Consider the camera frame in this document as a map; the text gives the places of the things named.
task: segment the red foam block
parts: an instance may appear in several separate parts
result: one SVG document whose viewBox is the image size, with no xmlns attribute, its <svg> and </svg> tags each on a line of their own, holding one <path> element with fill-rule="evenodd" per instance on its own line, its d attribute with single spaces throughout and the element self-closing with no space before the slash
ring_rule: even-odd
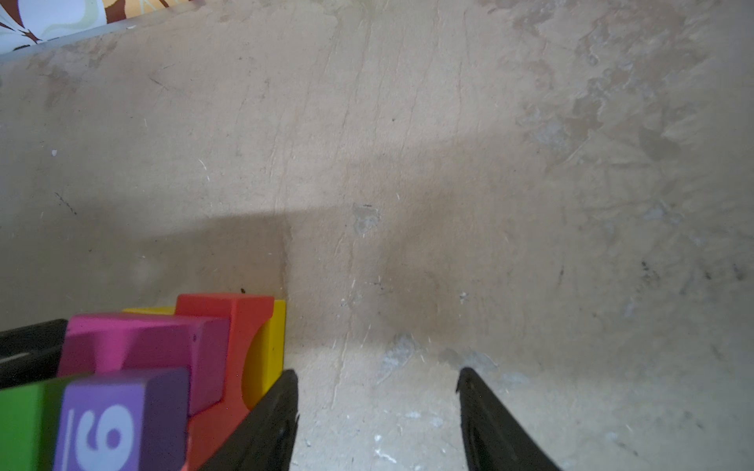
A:
<svg viewBox="0 0 754 471">
<path fill-rule="evenodd" d="M 251 341 L 272 317 L 274 298 L 236 294 L 180 295 L 176 317 L 210 316 L 230 319 L 225 392 L 222 400 L 188 420 L 186 463 L 182 471 L 195 471 L 209 459 L 247 416 L 241 376 Z"/>
</svg>

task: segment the green foam block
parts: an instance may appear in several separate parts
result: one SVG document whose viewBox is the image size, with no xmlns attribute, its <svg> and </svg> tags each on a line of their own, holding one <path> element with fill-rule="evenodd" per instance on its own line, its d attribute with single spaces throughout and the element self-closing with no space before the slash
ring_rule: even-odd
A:
<svg viewBox="0 0 754 471">
<path fill-rule="evenodd" d="M 82 376 L 0 390 L 0 467 L 13 471 L 52 469 L 63 391 Z"/>
</svg>

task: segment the number 9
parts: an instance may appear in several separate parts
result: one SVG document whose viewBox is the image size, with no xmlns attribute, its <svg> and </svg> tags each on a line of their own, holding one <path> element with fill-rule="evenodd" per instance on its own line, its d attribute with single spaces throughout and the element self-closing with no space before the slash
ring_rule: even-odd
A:
<svg viewBox="0 0 754 471">
<path fill-rule="evenodd" d="M 97 446 L 89 446 L 87 437 L 94 425 L 94 412 L 86 411 L 76 427 L 76 461 L 84 471 L 120 471 L 128 461 L 133 447 L 133 418 L 122 405 L 111 405 L 100 416 L 95 431 Z M 110 448 L 107 436 L 116 430 L 120 435 L 118 445 Z"/>
</svg>

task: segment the stained floor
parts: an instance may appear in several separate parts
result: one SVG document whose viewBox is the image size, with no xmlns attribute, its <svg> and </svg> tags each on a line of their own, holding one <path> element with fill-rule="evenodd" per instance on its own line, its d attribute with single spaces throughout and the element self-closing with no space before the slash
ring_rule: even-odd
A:
<svg viewBox="0 0 754 471">
<path fill-rule="evenodd" d="M 293 469 L 754 466 L 754 5 L 207 3 L 0 65 L 0 327 L 289 300 Z"/>
</svg>

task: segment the yellow foam block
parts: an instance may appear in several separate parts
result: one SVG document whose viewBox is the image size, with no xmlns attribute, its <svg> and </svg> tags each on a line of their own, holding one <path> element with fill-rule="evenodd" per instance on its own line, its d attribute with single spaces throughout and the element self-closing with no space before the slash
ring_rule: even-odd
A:
<svg viewBox="0 0 754 471">
<path fill-rule="evenodd" d="M 241 392 L 249 410 L 267 393 L 283 372 L 285 301 L 275 300 L 272 318 L 254 336 L 246 355 Z"/>
<path fill-rule="evenodd" d="M 122 312 L 131 314 L 159 314 L 162 316 L 172 316 L 176 312 L 175 306 L 158 306 L 158 307 L 129 307 Z"/>
</svg>

